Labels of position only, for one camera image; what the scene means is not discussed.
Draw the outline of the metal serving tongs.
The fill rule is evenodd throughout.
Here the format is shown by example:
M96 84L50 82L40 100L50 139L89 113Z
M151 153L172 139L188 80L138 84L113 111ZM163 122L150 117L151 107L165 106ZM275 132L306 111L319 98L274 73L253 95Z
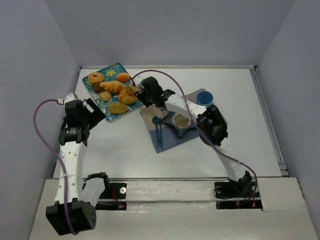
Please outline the metal serving tongs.
M166 110L165 102L161 97L163 89L160 86L143 85L144 91L137 92L136 97L144 104L145 107L155 106L159 109Z

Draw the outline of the brown-crust bread slice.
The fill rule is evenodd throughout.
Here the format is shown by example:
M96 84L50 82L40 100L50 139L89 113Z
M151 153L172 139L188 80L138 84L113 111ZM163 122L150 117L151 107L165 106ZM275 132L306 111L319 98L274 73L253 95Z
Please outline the brown-crust bread slice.
M132 84L129 84L129 89L133 92L133 93L136 93L138 91L138 89L133 86Z

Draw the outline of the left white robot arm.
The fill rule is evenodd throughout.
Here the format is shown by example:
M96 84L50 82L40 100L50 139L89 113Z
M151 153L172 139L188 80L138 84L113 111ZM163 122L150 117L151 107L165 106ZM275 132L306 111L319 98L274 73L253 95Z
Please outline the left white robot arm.
M93 230L97 224L96 205L110 186L106 173L92 173L83 178L83 161L91 129L105 115L90 99L79 100L70 93L63 102L66 116L58 137L61 170L54 204L45 216L58 235L77 235Z

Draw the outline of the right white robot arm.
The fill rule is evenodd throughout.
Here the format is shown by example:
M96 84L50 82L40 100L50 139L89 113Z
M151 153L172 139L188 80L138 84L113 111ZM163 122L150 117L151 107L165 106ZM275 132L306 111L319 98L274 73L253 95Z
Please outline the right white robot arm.
M146 106L180 114L191 120L199 131L201 140L217 153L227 173L227 191L232 196L244 196L252 182L252 176L242 162L235 158L228 140L228 126L221 112L214 104L203 106L177 95L174 91L163 90L154 77L132 81L137 88L136 96Z

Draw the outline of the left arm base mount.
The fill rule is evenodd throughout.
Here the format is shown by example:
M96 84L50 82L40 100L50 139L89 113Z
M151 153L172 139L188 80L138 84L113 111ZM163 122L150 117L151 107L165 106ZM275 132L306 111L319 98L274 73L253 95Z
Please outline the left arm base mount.
M126 182L110 182L105 172L90 174L83 180L84 201L97 211L125 211L127 209Z

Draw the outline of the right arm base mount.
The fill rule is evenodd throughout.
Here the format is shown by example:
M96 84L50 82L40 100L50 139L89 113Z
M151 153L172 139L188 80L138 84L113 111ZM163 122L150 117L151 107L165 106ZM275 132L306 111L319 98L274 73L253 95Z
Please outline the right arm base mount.
M214 183L213 196L218 210L263 209L259 187L248 171L239 181Z

